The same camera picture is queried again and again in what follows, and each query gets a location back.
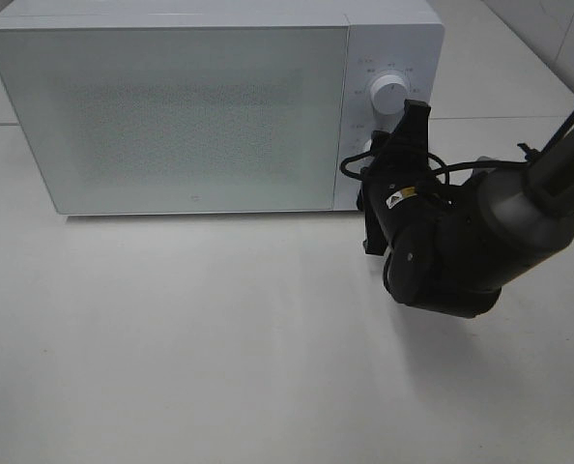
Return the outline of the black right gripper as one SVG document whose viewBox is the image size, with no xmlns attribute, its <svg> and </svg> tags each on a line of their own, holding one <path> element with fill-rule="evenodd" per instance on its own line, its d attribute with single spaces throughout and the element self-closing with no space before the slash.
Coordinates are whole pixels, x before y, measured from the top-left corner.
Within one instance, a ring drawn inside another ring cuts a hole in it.
<svg viewBox="0 0 574 464">
<path fill-rule="evenodd" d="M 405 99 L 403 116 L 393 132 L 371 132 L 372 161 L 360 171 L 358 197 L 368 255 L 384 255 L 403 229 L 425 216 L 414 206 L 401 213 L 399 207 L 406 200 L 419 199 L 420 191 L 434 191 L 444 184 L 429 164 L 440 161 L 429 152 L 430 112 L 427 102 Z"/>
</svg>

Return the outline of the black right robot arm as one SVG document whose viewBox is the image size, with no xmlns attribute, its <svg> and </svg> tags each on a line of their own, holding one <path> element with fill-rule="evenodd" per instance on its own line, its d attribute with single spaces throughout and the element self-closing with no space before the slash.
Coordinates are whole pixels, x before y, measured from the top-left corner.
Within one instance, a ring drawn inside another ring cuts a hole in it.
<svg viewBox="0 0 574 464">
<path fill-rule="evenodd" d="M 447 164 L 428 147 L 430 107 L 406 101 L 376 130 L 357 174 L 364 250 L 403 305 L 455 317 L 490 310 L 514 278 L 574 239 L 574 110 L 521 161 Z"/>
</svg>

